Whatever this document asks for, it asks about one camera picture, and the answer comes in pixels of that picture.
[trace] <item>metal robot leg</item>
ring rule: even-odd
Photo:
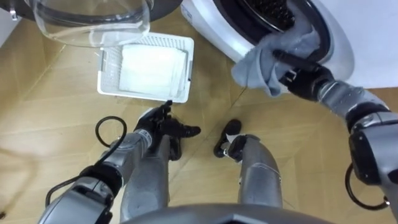
[[[141,161],[131,174],[121,204],[121,223],[167,207],[169,203],[170,137]]]
[[[255,136],[238,136],[228,156],[242,163],[239,203],[282,208],[278,166],[271,152]]]

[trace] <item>silver metal joint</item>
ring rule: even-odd
[[[318,94],[318,100],[343,119],[350,111],[363,103],[383,105],[388,109],[386,104],[376,95],[362,87],[355,87],[343,81],[325,84]]]
[[[365,116],[364,118],[357,121],[353,128],[351,129],[351,133],[379,125],[388,125],[388,124],[397,124],[398,123],[398,114],[392,112],[378,112]]]

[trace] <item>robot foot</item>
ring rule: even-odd
[[[242,129],[242,122],[238,119],[232,119],[229,121],[223,132],[221,133],[220,139],[218,140],[216,146],[213,149],[213,153],[216,157],[222,158],[224,157],[224,149],[223,149],[223,144],[228,142],[228,139],[226,135],[236,135],[241,132]]]

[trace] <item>gray cloth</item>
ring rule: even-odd
[[[287,1],[287,5],[295,16],[295,25],[284,33],[266,35],[232,68],[237,84],[262,88],[269,96],[277,97],[281,94],[278,80],[292,68],[277,62],[272,51],[281,49],[305,58],[319,48],[318,32],[293,3]]]

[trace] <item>white cloth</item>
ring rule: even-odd
[[[173,98],[182,91],[187,54],[179,49],[150,45],[127,45],[119,89]]]

